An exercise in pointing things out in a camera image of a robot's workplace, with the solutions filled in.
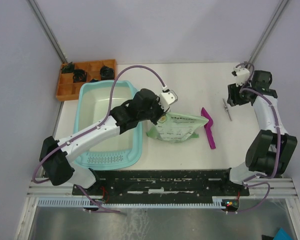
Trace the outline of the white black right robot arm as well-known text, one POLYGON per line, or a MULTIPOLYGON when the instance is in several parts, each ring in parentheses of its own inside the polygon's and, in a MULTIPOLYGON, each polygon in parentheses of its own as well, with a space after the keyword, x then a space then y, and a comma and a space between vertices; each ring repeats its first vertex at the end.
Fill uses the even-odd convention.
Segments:
POLYGON ((247 150, 245 160, 230 168, 228 178, 219 183, 226 196, 237 191, 238 185, 255 178, 272 179, 282 175, 292 158, 298 140, 289 135, 278 112, 278 94, 271 88, 272 73, 249 70, 243 65, 234 67, 235 83, 228 85, 227 103, 232 106, 251 104, 259 132, 247 150))

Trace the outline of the magenta plastic litter scoop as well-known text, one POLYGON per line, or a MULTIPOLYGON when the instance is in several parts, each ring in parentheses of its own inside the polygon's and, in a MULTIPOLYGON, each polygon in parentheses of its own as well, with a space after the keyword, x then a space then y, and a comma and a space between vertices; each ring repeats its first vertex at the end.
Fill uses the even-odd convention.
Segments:
POLYGON ((206 133, 206 137, 207 137, 209 146, 212 150, 214 150, 214 149, 216 149, 216 144, 215 144, 214 137, 212 134, 212 126, 213 126, 214 121, 204 107, 201 108, 200 114, 202 117, 205 117, 206 119, 208 119, 208 122, 204 125, 204 130, 206 133))

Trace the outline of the green cat litter bag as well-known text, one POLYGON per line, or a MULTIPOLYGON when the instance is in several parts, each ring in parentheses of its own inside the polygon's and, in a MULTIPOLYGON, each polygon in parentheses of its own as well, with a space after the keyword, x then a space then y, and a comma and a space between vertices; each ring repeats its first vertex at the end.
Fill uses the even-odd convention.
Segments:
POLYGON ((146 135, 155 140, 182 143, 198 138, 196 130, 208 122, 209 120, 204 116, 168 112, 151 127, 146 135))

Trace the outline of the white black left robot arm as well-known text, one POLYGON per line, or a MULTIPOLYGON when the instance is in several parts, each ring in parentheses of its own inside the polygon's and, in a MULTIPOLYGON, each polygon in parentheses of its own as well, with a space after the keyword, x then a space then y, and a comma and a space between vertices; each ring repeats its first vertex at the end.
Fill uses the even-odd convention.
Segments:
POLYGON ((109 110, 103 120, 63 139, 47 137, 42 144, 39 166, 53 186, 69 182, 83 187, 89 195, 96 195, 101 189, 97 174, 92 169, 76 169, 71 163, 90 148, 136 128, 140 122, 157 124, 177 100, 172 90, 156 95, 143 88, 133 99, 109 110))

